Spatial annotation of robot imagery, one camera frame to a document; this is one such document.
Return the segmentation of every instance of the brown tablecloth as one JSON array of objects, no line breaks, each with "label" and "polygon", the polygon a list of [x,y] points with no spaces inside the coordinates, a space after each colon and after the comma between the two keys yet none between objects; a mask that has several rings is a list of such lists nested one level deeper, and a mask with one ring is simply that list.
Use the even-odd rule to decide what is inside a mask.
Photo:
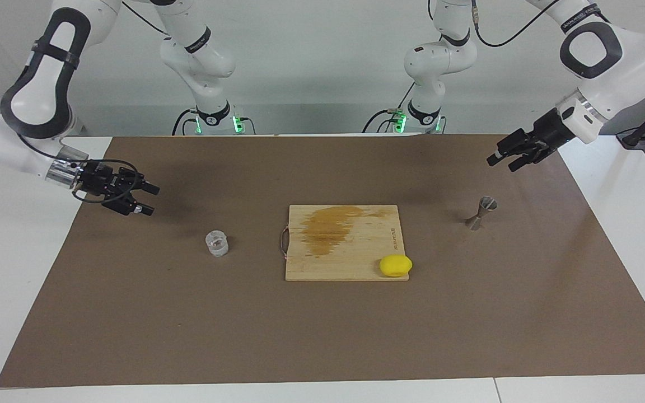
[{"label": "brown tablecloth", "polygon": [[[645,373],[645,303],[563,161],[489,168],[498,140],[115,138],[156,214],[81,208],[0,387]],[[290,204],[399,205],[410,281],[286,283]]]}]

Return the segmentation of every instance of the wooden cutting board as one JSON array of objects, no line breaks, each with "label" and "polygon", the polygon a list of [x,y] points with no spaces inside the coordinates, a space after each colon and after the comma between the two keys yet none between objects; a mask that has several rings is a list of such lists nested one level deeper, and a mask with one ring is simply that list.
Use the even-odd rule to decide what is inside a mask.
[{"label": "wooden cutting board", "polygon": [[407,281],[380,271],[404,255],[397,206],[290,206],[286,281]]}]

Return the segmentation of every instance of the lemon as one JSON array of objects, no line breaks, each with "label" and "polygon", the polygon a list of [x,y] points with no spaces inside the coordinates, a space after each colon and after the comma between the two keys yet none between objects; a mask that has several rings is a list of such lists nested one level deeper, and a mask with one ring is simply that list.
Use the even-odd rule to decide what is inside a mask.
[{"label": "lemon", "polygon": [[412,270],[412,260],[405,255],[389,255],[380,260],[380,270],[387,277],[402,277]]}]

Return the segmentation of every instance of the jigger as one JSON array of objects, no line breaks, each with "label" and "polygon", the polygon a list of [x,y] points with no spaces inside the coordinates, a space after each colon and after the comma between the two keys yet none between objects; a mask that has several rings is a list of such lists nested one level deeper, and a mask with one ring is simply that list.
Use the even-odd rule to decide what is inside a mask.
[{"label": "jigger", "polygon": [[479,200],[479,210],[477,210],[476,216],[466,220],[464,224],[471,231],[478,230],[480,227],[482,227],[482,217],[493,212],[494,210],[497,209],[497,207],[499,207],[499,204],[497,204],[497,201],[494,200],[494,197],[491,197],[491,196],[482,197]]}]

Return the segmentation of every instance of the white tabletop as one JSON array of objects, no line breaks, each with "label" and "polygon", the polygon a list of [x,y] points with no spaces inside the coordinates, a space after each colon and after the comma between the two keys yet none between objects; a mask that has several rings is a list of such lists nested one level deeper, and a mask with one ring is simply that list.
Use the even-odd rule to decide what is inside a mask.
[{"label": "white tabletop", "polygon": [[[67,143],[100,158],[110,138],[71,138]],[[622,149],[611,137],[590,146],[574,140],[560,153],[645,298],[645,155]],[[0,166],[0,372],[79,206],[65,189]],[[0,401],[23,402],[499,402],[500,396],[504,403],[642,401],[645,375],[0,390]]]}]

